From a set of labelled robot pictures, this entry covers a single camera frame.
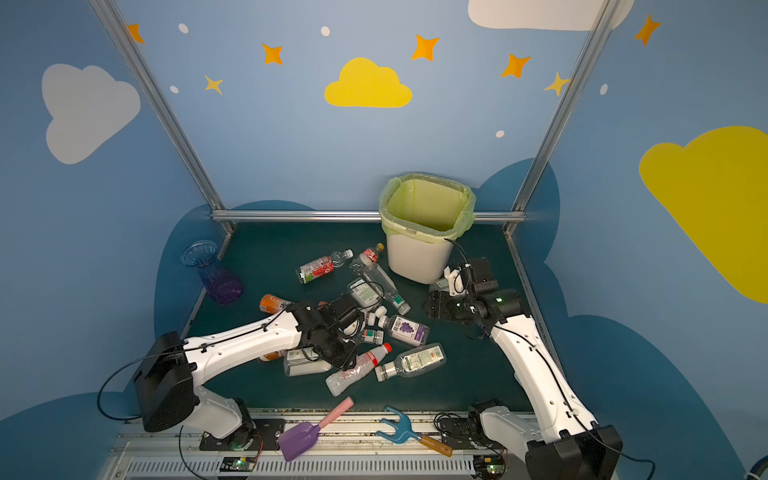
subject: dark green mat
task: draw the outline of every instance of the dark green mat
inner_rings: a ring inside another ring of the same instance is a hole
[[[470,258],[490,259],[501,288],[522,291],[500,226],[475,225],[458,241]],[[378,242],[386,244],[378,223],[241,223],[223,261],[243,279],[245,292],[225,306],[206,298],[188,336],[208,335],[264,318],[259,301],[266,293],[312,303],[334,300],[355,278],[347,265],[306,285],[299,283],[294,269],[334,250],[350,248],[357,254]],[[210,380],[206,387],[225,397],[240,397],[249,407],[330,409],[350,395],[354,408],[361,410],[380,410],[387,405],[404,410],[466,410],[474,402],[497,398],[513,411],[531,411],[528,397],[498,346],[488,338],[466,338],[465,334],[476,334],[474,329],[465,331],[457,323],[428,319],[422,311],[428,287],[391,273],[386,259],[385,251],[380,263],[411,305],[406,316],[430,327],[427,343],[442,343],[448,360],[444,366],[415,378],[395,377],[381,383],[371,372],[339,398],[326,387],[329,373],[288,378],[283,374],[282,359],[243,364]],[[411,348],[388,336],[385,341],[392,344],[385,362]],[[360,352],[369,347],[363,344]]]

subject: shovel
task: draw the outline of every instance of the shovel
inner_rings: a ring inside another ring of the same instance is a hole
[[[346,400],[331,410],[331,413],[326,415],[326,418],[320,420],[320,423],[317,425],[312,425],[309,422],[301,422],[299,425],[296,425],[287,432],[283,432],[281,436],[277,437],[277,445],[280,446],[280,451],[283,453],[286,462],[291,462],[302,453],[311,449],[315,445],[315,442],[317,442],[317,436],[320,434],[320,429],[339,418],[353,405],[355,405],[355,403],[352,401],[352,397],[346,397]]]

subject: yellow cloud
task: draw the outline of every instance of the yellow cloud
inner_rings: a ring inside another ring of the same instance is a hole
[[[353,58],[326,87],[326,101],[337,107],[402,107],[411,101],[411,89],[400,83],[394,70],[368,58]]]
[[[724,127],[686,147],[658,144],[640,175],[728,283],[768,303],[768,135]]]

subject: pink shovel handle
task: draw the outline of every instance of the pink shovel handle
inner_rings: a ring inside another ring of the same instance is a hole
[[[348,396],[346,399],[341,402],[336,408],[331,410],[331,413],[326,415],[326,418],[320,420],[320,428],[324,429],[326,425],[331,423],[333,420],[338,419],[341,415],[344,414],[347,410],[351,409],[352,406],[355,405],[355,403],[352,401],[352,397]]]

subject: trash can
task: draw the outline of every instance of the trash can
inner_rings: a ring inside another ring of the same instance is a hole
[[[389,268],[430,284],[443,275],[453,244],[475,222],[469,187],[426,174],[391,179],[379,198]]]

